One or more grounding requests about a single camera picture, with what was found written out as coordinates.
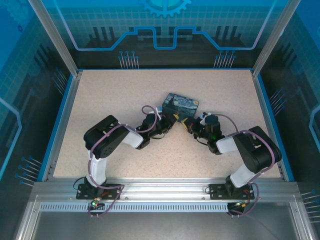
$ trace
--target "small box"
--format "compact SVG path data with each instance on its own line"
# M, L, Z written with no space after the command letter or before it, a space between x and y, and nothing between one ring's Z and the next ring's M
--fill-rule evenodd
M188 117L194 117L199 106L199 101L180 96L175 93L169 93L162 104L162 112L168 114L178 113L178 122Z

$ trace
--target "speckled tabletop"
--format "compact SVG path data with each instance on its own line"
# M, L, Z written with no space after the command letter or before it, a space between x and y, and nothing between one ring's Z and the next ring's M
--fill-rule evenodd
M225 114L239 130L260 126L267 132L249 70L84 70L78 86L53 176L85 176L88 153L85 132L108 115L132 127L141 125L144 105L161 105L169 93L199 100L202 112ZM224 135L235 131L219 118ZM109 157L107 177L226 177L243 163L238 152L214 155L176 123L162 140L142 150L126 144ZM275 165L263 177L280 177Z

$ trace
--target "circuit graphic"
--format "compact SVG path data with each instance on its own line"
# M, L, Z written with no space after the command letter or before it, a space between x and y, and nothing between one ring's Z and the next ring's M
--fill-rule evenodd
M27 0L0 0L0 7L6 7L11 17L21 25L29 15L29 3Z
M174 14L180 14L181 10L186 10L186 5L191 4L191 0L141 0L141 3L150 14L166 18L168 15L173 17Z

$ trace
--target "metal bracket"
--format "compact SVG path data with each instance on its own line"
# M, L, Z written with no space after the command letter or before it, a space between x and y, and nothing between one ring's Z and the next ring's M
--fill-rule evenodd
M277 44L279 38L281 37L285 27L289 23L292 15L295 13L296 8L298 7L301 0L289 0L285 8L283 9L281 16L276 22L268 40L266 41L259 57L257 58L252 71L253 76L256 77L260 73L261 69L265 65L268 57L270 56L272 50Z
M35 182L25 210L16 240L32 239L38 211L40 212L87 212L88 200L77 200L72 188L75 179L56 179L48 182ZM125 188L111 209L111 212L227 212L228 203L236 200L211 200L205 193L209 184L224 184L225 178L108 178L111 184L121 183ZM288 203L294 209L297 231L306 240L306 228L311 231L306 209L296 182L280 179L257 179L260 203ZM101 201L105 204L112 200Z
M248 195L244 193L248 190L250 199L255 199L255 194L252 186L245 185L238 189L236 196L229 196L227 189L224 184L209 184L209 194L211 200L247 200Z
M106 184L104 187L114 187L119 186L119 184ZM103 193L106 193L106 195L103 195L101 197L102 200L114 200L117 197L117 194L119 193L119 189L111 189L111 190L104 190ZM78 200L93 200L96 198L96 196L93 193L93 189L90 188L87 184L82 183L78 185L78 190L76 193L76 199Z
M67 49L64 43L64 40L60 36L59 31L56 28L54 22L52 21L46 7L44 6L41 0L28 0L28 1L31 7L33 8L35 14L39 18L41 24L43 25L46 33L49 35L55 48L59 52L66 67L68 68L68 70L73 76L77 77L79 72L77 65L74 62L69 50Z

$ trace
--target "purple cable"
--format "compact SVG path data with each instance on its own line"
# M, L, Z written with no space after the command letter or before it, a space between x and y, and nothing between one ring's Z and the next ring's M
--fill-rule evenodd
M246 216L246 215L248 215L249 213L251 213L252 210L255 208L255 206L256 206L257 203L258 203L259 195L260 195L260 194L259 194L259 187L258 187L258 185L257 185L255 182L253 182L252 185L255 185L255 187L256 187L256 199L255 199L254 204L252 205L252 207L251 207L248 211L246 211L245 213L242 213L242 212L240 212L240 211L231 210L232 212L237 213L237 214L239 215L239 217Z
M251 134L252 136L255 136L257 139L259 139L266 146L266 148L269 150L269 152L271 154L271 165L269 167L267 167L266 169L262 169L257 175L255 175L253 178L251 178L248 181L248 184L251 185L251 183L254 180L256 180L262 173L270 170L275 165L276 157L275 157L275 154L272 151L270 145L262 137L260 137L258 134L254 133L252 131L249 131L249 130L243 130L243 131L240 131L240 133L247 133L247 134Z
M116 200L118 199L118 197L120 196L120 194L122 193L123 189L125 188L125 185L124 184L120 184L120 185L117 185L117 186L101 186L100 184L98 184L94 178L92 177L92 172L91 172L91 161L92 161L92 158L94 156L94 150L95 148L97 147L97 145L99 143L101 143L105 138L107 138L108 136L110 136L111 133L113 133L115 130L117 130L118 128L120 127L127 127L137 133L146 133L148 131L150 131L151 129L154 128L154 126L156 125L157 123L157 114L156 114L156 110L152 107L152 106L149 106L149 105L145 105L142 107L141 111L146 114L144 112L144 108L151 108L154 112L154 115L155 115L155 118L154 118L154 123L152 124L152 126L150 128L148 128L147 130L142 130L142 131L139 131L139 130L136 130L130 126L128 126L127 124L119 124L117 126L115 126L114 128L112 128L110 131L108 131L104 136L102 136L93 146L92 148L90 149L90 158L89 158L89 162L88 162L88 175L89 175L89 178L90 180L98 187L98 188L101 188L101 189L105 189L105 190L112 190L112 189L120 189L120 192L117 194L117 196L115 197L114 201L111 203L111 205L107 208L106 211L104 211L103 213L100 213L99 216L102 216L104 214L106 214L111 208L112 206L115 204Z
M224 114L215 114L215 113L213 113L212 115L214 115L214 116L222 116L222 117L225 117L225 118L227 118L227 119L229 119L230 120L230 122L233 124L233 126L234 126L234 128L235 128L235 132L236 133L239 133L239 130L238 130L238 128L237 128L237 125L235 124L235 122L230 118L230 117L228 117L227 115L224 115Z
M147 113L144 111L144 108L151 108L151 109L153 110L153 112L154 112L154 122L153 122L152 126L151 126L149 129L147 129L147 130L135 130L137 133L141 133L141 134L142 134L142 133L149 132L151 129L153 129L154 126L155 126L156 123L157 123L157 120L158 120L158 116L157 116L156 110L155 110L152 106L144 105L144 106L141 108L141 111L142 111L145 115L147 115Z

